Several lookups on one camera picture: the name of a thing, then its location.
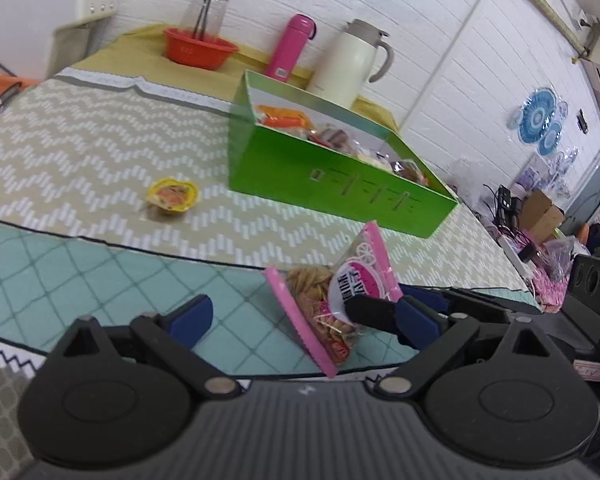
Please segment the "pink fried snack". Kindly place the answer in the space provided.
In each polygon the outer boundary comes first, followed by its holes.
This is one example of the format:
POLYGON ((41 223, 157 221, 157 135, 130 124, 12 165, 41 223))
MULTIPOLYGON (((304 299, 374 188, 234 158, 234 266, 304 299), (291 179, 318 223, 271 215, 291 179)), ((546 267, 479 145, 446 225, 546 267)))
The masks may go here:
POLYGON ((302 264, 264 276, 318 368, 334 378, 358 342, 361 325, 346 313, 360 295, 396 301, 402 296, 378 224, 367 222, 333 266, 302 264))

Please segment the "blue wall decoration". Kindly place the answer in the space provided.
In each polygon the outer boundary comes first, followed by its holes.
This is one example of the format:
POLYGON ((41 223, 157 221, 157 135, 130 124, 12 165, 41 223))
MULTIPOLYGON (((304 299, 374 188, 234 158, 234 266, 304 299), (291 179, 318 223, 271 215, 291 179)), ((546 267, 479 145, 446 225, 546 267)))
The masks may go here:
POLYGON ((534 145, 546 157, 557 150, 568 115, 568 103, 552 87, 540 87, 512 111, 506 126, 523 144, 534 145))

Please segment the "cream thermal jug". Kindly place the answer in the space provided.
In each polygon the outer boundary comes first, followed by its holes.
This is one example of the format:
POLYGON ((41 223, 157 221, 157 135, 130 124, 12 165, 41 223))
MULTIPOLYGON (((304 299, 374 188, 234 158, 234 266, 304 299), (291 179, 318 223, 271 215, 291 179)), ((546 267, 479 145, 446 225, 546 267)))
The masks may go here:
POLYGON ((319 98, 350 108, 366 84, 390 70, 393 48, 388 32, 358 20, 350 21, 321 57, 306 86, 319 98))

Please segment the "pink thermos bottle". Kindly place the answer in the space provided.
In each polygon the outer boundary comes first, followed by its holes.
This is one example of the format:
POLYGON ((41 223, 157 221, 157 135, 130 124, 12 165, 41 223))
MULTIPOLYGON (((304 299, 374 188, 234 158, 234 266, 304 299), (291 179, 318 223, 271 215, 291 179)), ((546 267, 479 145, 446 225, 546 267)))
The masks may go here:
POLYGON ((282 36, 264 71, 265 76, 286 82, 300 55, 316 35, 316 24, 304 14, 294 14, 286 25, 282 36))

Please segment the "mustard yellow cloth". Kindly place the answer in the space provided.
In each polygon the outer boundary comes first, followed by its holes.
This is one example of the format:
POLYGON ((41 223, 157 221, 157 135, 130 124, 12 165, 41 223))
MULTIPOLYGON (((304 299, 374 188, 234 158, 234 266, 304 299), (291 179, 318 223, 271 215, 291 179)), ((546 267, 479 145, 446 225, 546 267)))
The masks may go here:
POLYGON ((128 79, 143 78, 151 84, 193 93, 200 110, 228 116, 242 74, 246 70, 260 74, 268 65, 267 54, 245 44, 240 44, 218 70, 175 63, 166 56, 167 28, 166 24, 153 24, 129 30, 73 67, 128 79))

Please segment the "chevron patterned table mat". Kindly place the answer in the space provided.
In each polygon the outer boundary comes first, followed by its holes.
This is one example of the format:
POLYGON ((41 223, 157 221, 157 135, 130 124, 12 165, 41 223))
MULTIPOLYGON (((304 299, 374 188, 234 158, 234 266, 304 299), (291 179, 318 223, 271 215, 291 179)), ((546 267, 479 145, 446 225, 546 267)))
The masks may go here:
MULTIPOLYGON (((200 110, 193 93, 161 84, 106 88, 96 79, 68 68, 0 115, 0 220, 72 237, 97 230, 109 243, 120 230, 145 236, 202 217, 218 224, 228 217, 286 222, 317 214, 358 222, 360 229, 369 222, 231 190, 230 115, 200 110), (199 200, 185 214, 146 203, 148 188, 165 178, 197 185, 199 200)), ((458 202, 430 237, 380 228, 402 283, 526 288, 503 248, 458 202)))

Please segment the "red plastic basket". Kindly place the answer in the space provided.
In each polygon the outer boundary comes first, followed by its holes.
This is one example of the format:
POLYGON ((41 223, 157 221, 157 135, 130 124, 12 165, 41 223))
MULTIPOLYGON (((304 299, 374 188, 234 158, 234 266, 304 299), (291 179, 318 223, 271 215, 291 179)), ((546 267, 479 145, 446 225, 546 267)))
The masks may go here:
POLYGON ((198 40, 190 32, 182 32, 177 28, 167 28, 163 33, 166 36, 166 57, 189 67, 218 70, 230 56, 239 51, 237 44, 221 38, 213 41, 198 40))

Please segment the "yellow jelly cup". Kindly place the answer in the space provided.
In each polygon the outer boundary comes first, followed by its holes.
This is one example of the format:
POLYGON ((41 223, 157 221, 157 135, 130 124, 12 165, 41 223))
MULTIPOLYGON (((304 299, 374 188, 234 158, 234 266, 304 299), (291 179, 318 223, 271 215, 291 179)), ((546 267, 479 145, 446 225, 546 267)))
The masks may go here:
POLYGON ((148 188, 145 200, 164 214, 185 214, 198 202, 199 190, 193 182, 165 178, 148 188))

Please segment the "green cardboard box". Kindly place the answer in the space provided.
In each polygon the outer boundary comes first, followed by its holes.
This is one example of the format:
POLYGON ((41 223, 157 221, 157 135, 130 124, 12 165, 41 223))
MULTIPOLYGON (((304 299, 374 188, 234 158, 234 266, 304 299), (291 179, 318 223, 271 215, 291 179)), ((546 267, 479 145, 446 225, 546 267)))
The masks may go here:
POLYGON ((309 92, 247 70, 230 108, 231 190, 383 228, 430 237, 456 208, 451 190, 385 126, 309 92), (301 112, 315 131, 392 162, 414 162, 419 184, 330 148, 323 140, 265 125, 265 107, 301 112))

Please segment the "teal grid floor mat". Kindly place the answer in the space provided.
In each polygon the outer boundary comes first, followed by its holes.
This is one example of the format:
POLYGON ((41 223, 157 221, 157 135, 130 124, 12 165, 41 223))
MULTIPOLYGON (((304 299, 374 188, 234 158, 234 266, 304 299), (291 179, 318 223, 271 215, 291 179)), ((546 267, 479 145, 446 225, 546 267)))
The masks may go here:
POLYGON ((313 374, 262 272, 332 264, 359 230, 317 214, 218 224, 202 217, 145 236, 120 230, 106 244, 97 230, 67 238, 0 223, 0 337, 47 351, 79 316, 119 325, 205 294, 214 311, 197 347, 205 359, 242 376, 313 374))

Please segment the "black straw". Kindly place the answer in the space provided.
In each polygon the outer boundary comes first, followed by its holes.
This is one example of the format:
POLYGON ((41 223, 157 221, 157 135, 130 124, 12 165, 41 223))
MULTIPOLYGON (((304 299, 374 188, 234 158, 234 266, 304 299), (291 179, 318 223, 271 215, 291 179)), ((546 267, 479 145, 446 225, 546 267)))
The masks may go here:
POLYGON ((193 30, 193 38, 196 40, 204 40, 210 6, 211 0, 202 0, 202 5, 198 14, 196 25, 193 30))

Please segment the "glass carafe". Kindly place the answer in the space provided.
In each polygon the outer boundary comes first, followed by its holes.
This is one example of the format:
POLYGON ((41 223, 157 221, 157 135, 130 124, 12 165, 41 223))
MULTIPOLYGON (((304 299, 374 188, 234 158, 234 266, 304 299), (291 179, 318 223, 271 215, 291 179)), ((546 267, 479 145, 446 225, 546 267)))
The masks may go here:
MULTIPOLYGON (((211 0, 204 41, 213 41, 220 36, 220 31, 229 4, 230 0, 211 0)), ((181 21, 181 28, 186 32, 190 32, 192 36, 201 5, 202 0, 193 0, 181 21)))

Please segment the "white water dispenser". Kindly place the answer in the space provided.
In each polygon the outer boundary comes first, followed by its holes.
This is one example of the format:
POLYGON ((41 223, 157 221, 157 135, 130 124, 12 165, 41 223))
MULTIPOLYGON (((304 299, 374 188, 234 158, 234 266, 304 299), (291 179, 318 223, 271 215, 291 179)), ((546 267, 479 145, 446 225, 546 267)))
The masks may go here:
POLYGON ((118 0, 0 0, 0 75, 44 80, 86 57, 118 0))

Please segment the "orange snack bag in box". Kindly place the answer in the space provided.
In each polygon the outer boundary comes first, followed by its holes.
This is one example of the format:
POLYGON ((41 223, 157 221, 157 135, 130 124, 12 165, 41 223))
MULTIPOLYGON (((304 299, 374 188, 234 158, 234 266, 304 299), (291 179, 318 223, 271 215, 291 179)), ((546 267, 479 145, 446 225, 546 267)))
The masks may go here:
POLYGON ((313 122, 301 110, 258 105, 254 108, 254 114, 262 125, 272 128, 313 128, 313 122))

